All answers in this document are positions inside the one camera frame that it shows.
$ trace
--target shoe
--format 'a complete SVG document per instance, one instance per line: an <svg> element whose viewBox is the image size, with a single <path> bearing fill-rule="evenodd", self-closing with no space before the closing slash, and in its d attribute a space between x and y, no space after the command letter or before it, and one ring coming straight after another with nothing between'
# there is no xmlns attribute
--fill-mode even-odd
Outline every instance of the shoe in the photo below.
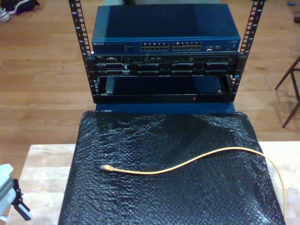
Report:
<svg viewBox="0 0 300 225"><path fill-rule="evenodd" d="M14 0L15 13L18 15L22 12L28 12L34 9L36 5L39 5L37 0Z"/></svg>
<svg viewBox="0 0 300 225"><path fill-rule="evenodd" d="M0 22L7 22L10 19L10 15L5 9L0 8Z"/></svg>
<svg viewBox="0 0 300 225"><path fill-rule="evenodd" d="M5 8L10 15L31 11L36 5L39 5L37 0L2 0L1 2L1 7Z"/></svg>
<svg viewBox="0 0 300 225"><path fill-rule="evenodd" d="M12 0L2 0L1 8L5 9L10 15L15 14L15 6Z"/></svg>

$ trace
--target wooden chair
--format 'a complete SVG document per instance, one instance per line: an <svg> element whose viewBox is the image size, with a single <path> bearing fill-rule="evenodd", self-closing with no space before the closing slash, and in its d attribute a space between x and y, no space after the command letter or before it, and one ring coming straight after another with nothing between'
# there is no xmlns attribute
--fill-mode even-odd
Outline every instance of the wooden chair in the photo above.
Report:
<svg viewBox="0 0 300 225"><path fill-rule="evenodd" d="M277 90L279 88L279 86L282 84L282 82L287 78L287 76L289 74L291 74L292 77L292 84L294 86L295 89L295 93L296 93L296 98L298 100L298 103L296 104L296 106L294 107L294 109L292 110L291 114L289 115L289 117L287 118L286 122L284 123L284 125L282 126L283 128L286 127L286 125L288 124L288 122L291 120L291 118L293 117L293 115L297 112L297 110L300 107L300 96L299 96L299 91L298 91L298 87L297 87L297 83L295 80L295 76L294 76L294 71L300 71L300 68L295 68L296 65L299 63L300 61L300 56L296 59L296 61L292 64L292 66L288 69L288 71L286 72L286 74L282 77L281 81L277 84L275 90Z"/></svg>

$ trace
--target cable end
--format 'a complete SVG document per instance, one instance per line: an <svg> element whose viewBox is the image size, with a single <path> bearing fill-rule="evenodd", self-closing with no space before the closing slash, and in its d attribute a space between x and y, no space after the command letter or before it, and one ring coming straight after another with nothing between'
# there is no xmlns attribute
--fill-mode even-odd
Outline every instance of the cable end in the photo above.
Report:
<svg viewBox="0 0 300 225"><path fill-rule="evenodd" d="M113 167L110 166L110 165L101 165L100 169L105 170L105 171L109 171L109 172L113 172Z"/></svg>

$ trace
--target wooden table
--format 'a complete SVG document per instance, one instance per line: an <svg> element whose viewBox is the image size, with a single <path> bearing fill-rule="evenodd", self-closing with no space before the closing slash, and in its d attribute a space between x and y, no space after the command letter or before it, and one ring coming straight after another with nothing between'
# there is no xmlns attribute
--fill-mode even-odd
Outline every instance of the wooden table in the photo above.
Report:
<svg viewBox="0 0 300 225"><path fill-rule="evenodd" d="M300 224L300 142L260 142L263 152L279 167L287 193L287 225ZM32 145L20 178L24 202L32 221L11 208L7 225L55 225L58 223L75 144ZM270 176L283 206L279 177L267 161Z"/></svg>

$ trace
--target ethernet cable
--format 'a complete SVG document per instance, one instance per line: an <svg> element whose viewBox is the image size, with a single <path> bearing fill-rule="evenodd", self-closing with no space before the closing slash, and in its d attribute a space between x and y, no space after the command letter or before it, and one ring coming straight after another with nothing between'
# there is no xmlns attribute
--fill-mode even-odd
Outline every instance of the ethernet cable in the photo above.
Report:
<svg viewBox="0 0 300 225"><path fill-rule="evenodd" d="M176 165L176 166L173 166L171 168L168 168L168 169L164 169L164 170L160 170L160 171L155 171L155 172L141 172L141 171L132 171L132 170L122 170L122 169L117 169L117 168L114 168L110 165L101 165L100 169L102 170L106 170L106 171L109 171L109 172L120 172L120 173L130 173L130 174L139 174L139 175L155 175L155 174L160 174L160 173L165 173L165 172L169 172L169 171L172 171L172 170L175 170L175 169L178 169L186 164L189 164L197 159L200 159L200 158L203 158L205 156L208 156L208 155L211 155L211 154L214 154L214 153L217 153L217 152L221 152L221 151L227 151L227 150L241 150L241 151L248 151L248 152L252 152L252 153L255 153L257 155L260 155L262 157L265 157L266 159L268 159L272 164L273 166L275 167L278 175L279 175L279 178L280 178L280 182L281 182L281 186L282 186L282 190L283 190L283 201L284 201L284 219L286 217L286 193L285 193L285 185L284 185L284 182L283 182L283 179L282 179L282 176L281 176L281 173L280 171L278 170L277 166L275 165L275 163L266 155L264 155L263 153L259 152L259 151L256 151L256 150L253 150L253 149L248 149L248 148L243 148L243 147L227 147L227 148L221 148L221 149L217 149L217 150L213 150L213 151L210 151L210 152L207 152L207 153L204 153L202 155L199 155L195 158L192 158L184 163L181 163L179 165Z"/></svg>

